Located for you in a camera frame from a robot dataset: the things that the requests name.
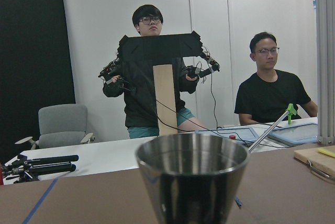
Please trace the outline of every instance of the gray chair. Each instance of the gray chair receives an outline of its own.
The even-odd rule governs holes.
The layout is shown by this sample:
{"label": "gray chair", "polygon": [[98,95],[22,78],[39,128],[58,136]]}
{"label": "gray chair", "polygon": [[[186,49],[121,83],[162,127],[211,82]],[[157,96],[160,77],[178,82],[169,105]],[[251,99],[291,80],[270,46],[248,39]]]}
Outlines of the gray chair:
{"label": "gray chair", "polygon": [[93,133],[86,134],[87,108],[80,104],[53,105],[38,111],[40,138],[33,141],[27,137],[16,142],[29,141],[31,149],[63,147],[90,143],[94,141]]}

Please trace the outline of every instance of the metal cup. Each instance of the metal cup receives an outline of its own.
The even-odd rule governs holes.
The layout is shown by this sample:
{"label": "metal cup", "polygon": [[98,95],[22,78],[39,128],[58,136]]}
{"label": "metal cup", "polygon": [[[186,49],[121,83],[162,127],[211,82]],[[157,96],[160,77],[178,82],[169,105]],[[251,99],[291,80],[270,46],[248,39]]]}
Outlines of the metal cup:
{"label": "metal cup", "polygon": [[248,150],[227,138],[160,136],[136,150],[160,223],[226,223],[249,161]]}

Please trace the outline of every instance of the man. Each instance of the man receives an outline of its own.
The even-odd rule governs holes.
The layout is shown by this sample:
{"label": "man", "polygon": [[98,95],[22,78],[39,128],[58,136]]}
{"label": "man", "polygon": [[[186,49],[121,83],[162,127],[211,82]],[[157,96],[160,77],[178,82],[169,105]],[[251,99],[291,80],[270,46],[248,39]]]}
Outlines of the man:
{"label": "man", "polygon": [[[141,36],[159,36],[163,16],[153,5],[143,5],[135,10],[132,22]],[[158,117],[155,101],[152,63],[150,60],[122,62],[116,68],[111,82],[104,83],[103,92],[107,97],[117,97],[124,92],[126,103],[126,127],[130,138],[159,135]],[[190,78],[185,70],[183,59],[172,60],[175,103],[178,131],[204,129],[203,124],[185,108],[180,92],[195,92],[199,77]]]}
{"label": "man", "polygon": [[[299,104],[310,117],[317,116],[318,106],[307,95],[300,79],[295,74],[274,69],[279,47],[272,34],[255,35],[250,51],[257,72],[244,81],[237,92],[234,112],[239,115],[241,125],[275,122],[288,104],[293,104],[296,110]],[[292,115],[292,119],[298,118],[301,118],[298,114]]]}

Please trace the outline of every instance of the brown table surface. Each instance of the brown table surface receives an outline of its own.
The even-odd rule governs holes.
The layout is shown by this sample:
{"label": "brown table surface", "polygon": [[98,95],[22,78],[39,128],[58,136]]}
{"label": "brown table surface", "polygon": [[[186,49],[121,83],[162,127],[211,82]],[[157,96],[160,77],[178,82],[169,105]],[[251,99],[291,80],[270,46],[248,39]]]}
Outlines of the brown table surface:
{"label": "brown table surface", "polygon": [[[335,184],[293,158],[253,153],[227,223],[334,223]],[[53,181],[0,186],[0,223],[22,223]],[[157,223],[138,169],[58,179],[27,223]]]}

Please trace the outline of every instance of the white table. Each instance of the white table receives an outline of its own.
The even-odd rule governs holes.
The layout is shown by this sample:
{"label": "white table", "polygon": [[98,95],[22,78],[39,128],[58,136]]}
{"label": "white table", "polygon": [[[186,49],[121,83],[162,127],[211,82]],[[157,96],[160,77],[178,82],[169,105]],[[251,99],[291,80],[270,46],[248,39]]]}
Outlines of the white table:
{"label": "white table", "polygon": [[[308,122],[316,122],[317,118],[306,118],[292,120],[291,125],[301,125]],[[282,121],[279,126],[288,126],[287,121]],[[268,125],[252,125],[252,128],[260,136]],[[82,145],[71,145],[67,147],[46,148],[37,150],[23,151],[21,154],[27,156],[28,159],[49,158],[55,156],[75,155],[79,156],[79,160],[72,162],[76,165],[74,172],[54,173],[39,176],[40,180],[50,180],[57,177],[81,176],[88,174],[106,173],[137,168],[135,158],[135,150],[143,142],[154,139],[155,137],[125,139],[117,141],[90,143]],[[264,139],[253,152],[271,151],[278,148],[286,147],[286,145],[278,143],[274,140]],[[17,157],[12,158],[5,165],[11,164]],[[4,184],[12,184],[14,180],[5,180]]]}

